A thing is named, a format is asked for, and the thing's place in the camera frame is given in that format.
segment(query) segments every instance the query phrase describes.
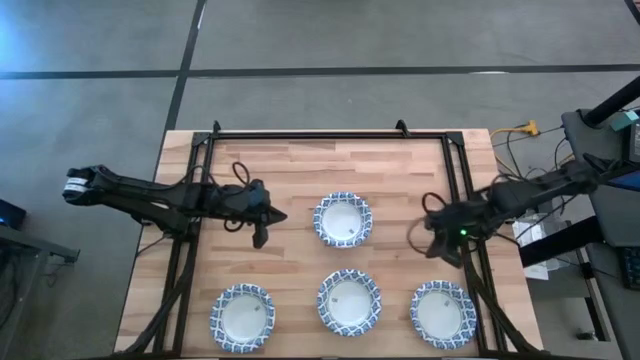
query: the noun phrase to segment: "wooden table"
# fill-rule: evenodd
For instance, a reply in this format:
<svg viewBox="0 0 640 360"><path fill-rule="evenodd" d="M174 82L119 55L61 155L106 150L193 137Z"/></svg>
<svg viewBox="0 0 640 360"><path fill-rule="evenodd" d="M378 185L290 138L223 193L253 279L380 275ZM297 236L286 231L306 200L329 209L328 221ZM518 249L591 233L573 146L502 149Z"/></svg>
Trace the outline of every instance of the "wooden table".
<svg viewBox="0 0 640 360"><path fill-rule="evenodd" d="M489 133L464 133L473 184L488 185L497 175ZM192 131L171 131L163 145L156 181L173 183L186 171ZM458 183L463 184L457 155ZM443 279L466 288L463 272L439 259L427 260L411 250L405 234L424 212L427 191L450 201L439 141L401 140L233 140L216 141L212 175L221 184L238 183L231 171L242 161L252 178L265 182L272 204L289 218L269 227L269 242L251 246L253 228L228 233L221 221L203 222L186 324L184 357L229 357L209 335L209 312L223 289L240 282L269 291L276 305L276 326L265 346L251 356L267 357L409 357L471 356L475 340L455 351L441 351L423 342L409 320L409 302L425 281ZM371 237L363 246L340 250L323 245L313 231L312 211L334 191L353 191L366 198L374 217ZM146 229L140 246L160 237ZM430 235L417 229L418 244ZM524 336L542 347L531 298L516 247L500 238L487 243L498 300ZM171 241L146 251L136 260L115 350L131 344L157 310L164 287ZM370 274L381 289L382 313L364 336L344 338L324 326L315 307L320 283L331 272L357 268ZM493 339L488 311L485 332ZM167 347L175 315L169 319Z"/></svg>

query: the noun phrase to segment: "blue and white bowl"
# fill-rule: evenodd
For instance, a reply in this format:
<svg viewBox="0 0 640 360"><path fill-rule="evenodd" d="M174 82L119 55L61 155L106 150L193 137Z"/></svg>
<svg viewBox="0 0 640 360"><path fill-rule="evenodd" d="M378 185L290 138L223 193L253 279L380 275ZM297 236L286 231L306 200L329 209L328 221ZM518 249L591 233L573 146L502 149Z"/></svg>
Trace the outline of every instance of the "blue and white bowl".
<svg viewBox="0 0 640 360"><path fill-rule="evenodd" d="M476 330L476 309L459 285L444 280L422 284L409 308L420 337L442 350L464 346Z"/></svg>
<svg viewBox="0 0 640 360"><path fill-rule="evenodd" d="M329 194L313 212L313 228L325 244L336 248L361 245L371 234L369 205L348 191Z"/></svg>
<svg viewBox="0 0 640 360"><path fill-rule="evenodd" d="M318 315L329 330L342 336L360 336L371 330L380 316L380 289L362 271L343 269L320 285Z"/></svg>
<svg viewBox="0 0 640 360"><path fill-rule="evenodd" d="M211 336L225 351L246 354L271 335L276 309L271 296L258 285L236 284L225 290L211 308Z"/></svg>

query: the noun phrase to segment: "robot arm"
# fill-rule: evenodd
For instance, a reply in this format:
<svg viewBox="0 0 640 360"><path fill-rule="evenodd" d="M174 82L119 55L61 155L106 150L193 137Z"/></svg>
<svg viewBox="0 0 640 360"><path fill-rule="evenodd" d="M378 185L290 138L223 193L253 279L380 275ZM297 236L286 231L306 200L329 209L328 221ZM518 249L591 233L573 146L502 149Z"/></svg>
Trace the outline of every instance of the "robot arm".
<svg viewBox="0 0 640 360"><path fill-rule="evenodd" d="M244 168L241 163L233 166L234 170L235 166ZM184 235L192 218L225 220L228 231L237 231L247 223L255 226L253 247L260 249L268 239L267 226L287 218L271 206L269 191L259 179L244 187L183 181L164 185L120 176L104 165L69 169L67 177L62 196L69 204L106 205L130 214L138 222L151 221L173 236ZM240 225L229 228L228 222Z"/></svg>
<svg viewBox="0 0 640 360"><path fill-rule="evenodd" d="M606 180L592 166L570 161L560 169L531 180L501 176L509 181L494 183L476 191L468 201L444 204L440 210L428 210L424 219L435 239L426 256L441 257L461 267L458 248L468 238L485 241L508 219L524 214L560 195L588 194Z"/></svg>

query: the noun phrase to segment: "concrete floor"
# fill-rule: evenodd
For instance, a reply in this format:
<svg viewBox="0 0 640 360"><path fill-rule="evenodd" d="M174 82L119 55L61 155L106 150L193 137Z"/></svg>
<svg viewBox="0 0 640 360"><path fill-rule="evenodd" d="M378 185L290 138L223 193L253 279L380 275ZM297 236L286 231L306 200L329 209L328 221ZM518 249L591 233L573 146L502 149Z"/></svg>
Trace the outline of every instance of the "concrete floor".
<svg viewBox="0 0 640 360"><path fill-rule="evenodd" d="M5 0L0 71L178 69L195 5ZM639 29L622 0L209 0L192 68L634 63ZM189 79L176 128L210 129L213 120L232 129L389 128L404 119L413 128L495 129L535 119L545 130L638 75ZM27 232L82 249L55 287L39 284L12 358L112 351L140 226L108 208L67 205L62 186L69 167L100 163L151 180L175 83L0 80L0 198L29 211ZM562 136L515 143L521 168L550 168ZM496 151L506 157L504 146ZM582 199L566 216L591 212ZM575 332L548 301L534 303L540 328ZM580 354L580 343L547 335L547 349ZM591 353L619 356L598 349Z"/></svg>

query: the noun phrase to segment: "metal stand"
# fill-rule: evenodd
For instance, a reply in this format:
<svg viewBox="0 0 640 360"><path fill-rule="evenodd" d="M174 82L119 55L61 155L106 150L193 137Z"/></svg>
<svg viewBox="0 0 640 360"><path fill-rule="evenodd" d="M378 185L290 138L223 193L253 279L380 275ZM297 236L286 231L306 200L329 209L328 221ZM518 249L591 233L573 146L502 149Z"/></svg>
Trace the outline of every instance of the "metal stand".
<svg viewBox="0 0 640 360"><path fill-rule="evenodd" d="M20 246L31 249L42 250L50 255L57 255L64 259L66 263L74 263L78 260L80 250L71 249L66 246L54 244L50 241L35 238L18 230L0 226L0 243L9 246Z"/></svg>
<svg viewBox="0 0 640 360"><path fill-rule="evenodd" d="M197 132L193 134L191 141L191 152L187 169L192 169L198 159L200 150L205 147L205 158L203 169L200 176L200 182L208 181L208 172L211 168L211 159L213 158L213 142L215 132ZM193 182L195 174L187 177L187 183ZM130 359L130 358L177 358L182 352L182 341L184 339L185 325L187 322L187 313L189 308L189 297L191 295L191 285L193 282L193 273L195 270L196 254L198 251L198 240L200 236L201 220L195 219L190 222L189 229L184 236L174 238L171 247L171 255L169 257L169 265L167 277L165 279L165 287L162 294L162 303L160 309L154 315L153 319L140 334L138 339L128 347L124 352L113 354L111 357ZM187 258L185 261L182 274L176 281L178 272L178 262L180 260L180 252L183 243L188 243ZM165 337L167 329L167 319L173 305L180 298L178 307L178 315L176 320L176 331L173 338L171 350L165 350ZM144 353L150 342L154 340L151 353Z"/></svg>

